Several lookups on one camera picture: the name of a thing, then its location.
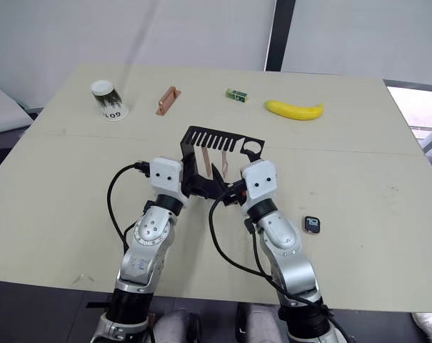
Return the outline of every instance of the yellow banana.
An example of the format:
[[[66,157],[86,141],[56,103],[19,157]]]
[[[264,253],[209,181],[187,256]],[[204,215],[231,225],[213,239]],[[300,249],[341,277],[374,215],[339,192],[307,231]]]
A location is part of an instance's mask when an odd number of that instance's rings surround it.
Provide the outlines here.
[[[269,100],[265,103],[266,108],[273,113],[286,118],[297,120],[312,120],[319,118],[323,113],[323,104],[315,107],[302,107],[286,104],[276,100]]]

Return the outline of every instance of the cup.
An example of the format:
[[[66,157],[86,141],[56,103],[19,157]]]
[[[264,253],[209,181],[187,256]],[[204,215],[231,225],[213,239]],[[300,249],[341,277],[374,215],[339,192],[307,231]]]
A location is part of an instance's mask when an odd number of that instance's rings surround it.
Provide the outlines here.
[[[129,114],[129,109],[122,102],[113,84],[108,80],[95,81],[90,90],[95,96],[103,117],[109,121],[122,120]]]

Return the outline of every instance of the small green block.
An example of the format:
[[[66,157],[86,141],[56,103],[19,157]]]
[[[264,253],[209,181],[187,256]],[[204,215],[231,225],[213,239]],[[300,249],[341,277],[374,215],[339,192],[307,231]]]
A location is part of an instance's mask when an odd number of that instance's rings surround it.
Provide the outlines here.
[[[246,93],[243,93],[242,91],[235,91],[233,89],[227,89],[225,95],[227,98],[240,101],[240,102],[246,102],[248,100]]]

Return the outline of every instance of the white cushion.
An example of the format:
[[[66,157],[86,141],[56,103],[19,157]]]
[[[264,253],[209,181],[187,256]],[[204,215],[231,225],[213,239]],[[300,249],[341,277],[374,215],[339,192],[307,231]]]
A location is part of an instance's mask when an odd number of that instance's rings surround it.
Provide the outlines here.
[[[33,123],[30,116],[0,89],[0,132],[28,126]]]

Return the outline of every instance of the beige table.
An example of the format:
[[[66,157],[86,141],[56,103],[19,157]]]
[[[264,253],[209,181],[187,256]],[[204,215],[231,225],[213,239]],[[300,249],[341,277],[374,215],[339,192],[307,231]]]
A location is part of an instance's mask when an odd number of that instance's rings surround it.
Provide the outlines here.
[[[382,81],[135,66],[119,90],[131,113],[108,122],[89,85],[117,82],[121,72],[80,66],[0,166],[0,280],[111,292],[122,258],[106,208],[112,176],[139,159],[179,159],[181,137],[199,125],[265,139],[262,156],[278,167],[277,205],[298,223],[321,219],[321,233],[303,233],[303,243],[330,307],[432,312],[432,168]],[[171,85],[182,95],[159,117]],[[250,100],[225,98],[227,88]],[[266,111],[267,99],[323,102],[325,113],[293,121]],[[220,166],[220,155],[211,158]],[[228,162],[228,179],[238,179],[247,158],[229,154]],[[147,199],[144,176],[119,179],[113,202],[122,227]],[[157,294],[277,302],[265,281],[218,256],[210,205],[194,198],[182,211]],[[219,209],[215,223],[228,255],[253,267],[238,208]]]

